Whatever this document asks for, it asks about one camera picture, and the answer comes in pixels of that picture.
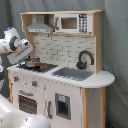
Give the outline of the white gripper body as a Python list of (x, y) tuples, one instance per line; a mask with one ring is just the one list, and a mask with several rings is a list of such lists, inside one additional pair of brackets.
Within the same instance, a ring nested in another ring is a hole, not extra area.
[(22, 39), (21, 45), (19, 47), (19, 51), (10, 53), (7, 56), (7, 58), (9, 59), (9, 62), (11, 64), (16, 64), (21, 59), (23, 59), (27, 54), (29, 54), (32, 50), (33, 50), (33, 46), (31, 45), (31, 43), (26, 39)]

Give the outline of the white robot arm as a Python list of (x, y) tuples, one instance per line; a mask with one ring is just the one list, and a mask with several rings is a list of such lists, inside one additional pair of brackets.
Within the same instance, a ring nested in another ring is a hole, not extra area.
[[(14, 27), (7, 27), (4, 35), (0, 39), (0, 54), (7, 53), (11, 64), (16, 64), (33, 50), (29, 41), (21, 39)], [(21, 111), (0, 94), (0, 128), (51, 128), (51, 125), (45, 116)]]

